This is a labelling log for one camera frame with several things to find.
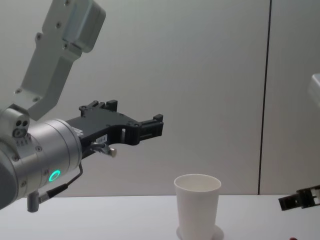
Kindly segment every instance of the silver cylindrical joint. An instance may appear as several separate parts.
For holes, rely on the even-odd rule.
[[[0,200],[0,209],[74,170],[82,160],[79,137],[59,119],[31,126],[26,137],[16,139],[16,151],[0,144],[0,175],[5,175],[0,176],[0,196],[10,186],[10,196]]]

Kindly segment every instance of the cup rim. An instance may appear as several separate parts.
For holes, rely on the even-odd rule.
[[[214,179],[215,181],[218,182],[218,187],[216,188],[213,188],[213,189],[210,189],[210,190],[207,190],[207,191],[195,191],[195,190],[190,190],[190,189],[186,189],[184,187],[181,187],[179,185],[177,185],[177,181],[180,179],[180,178],[184,178],[184,177],[187,177],[187,176],[203,176],[203,177],[208,177],[208,178],[211,178],[211,179]],[[199,173],[191,173],[191,174],[185,174],[185,175],[181,175],[181,176],[178,176],[175,180],[174,180],[174,185],[175,187],[179,188],[179,189],[182,189],[184,191],[187,191],[187,192],[192,192],[192,193],[209,193],[209,192],[213,192],[213,191],[216,191],[218,189],[221,188],[221,181],[214,177],[214,176],[210,176],[210,175],[206,175],[206,174],[199,174]]]

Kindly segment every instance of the white table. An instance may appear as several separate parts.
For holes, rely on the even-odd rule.
[[[225,240],[320,239],[320,207],[281,211],[281,196],[220,196]],[[28,213],[22,199],[0,211],[1,240],[178,240],[175,196],[54,198]]]

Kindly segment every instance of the white wall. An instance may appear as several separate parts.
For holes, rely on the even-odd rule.
[[[115,159],[85,159],[63,196],[168,195],[186,173],[221,179],[223,194],[256,194],[269,0],[97,2],[107,20],[95,49],[74,64],[43,119],[116,99],[137,120],[164,114],[164,132],[116,146]],[[21,83],[50,3],[0,1],[0,101]]]
[[[308,95],[320,73],[320,1],[272,6],[261,193],[294,193],[320,183],[320,111]]]

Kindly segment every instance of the white paper cup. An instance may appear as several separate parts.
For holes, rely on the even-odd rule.
[[[212,240],[221,182],[203,174],[188,174],[174,180],[179,230],[183,240]]]

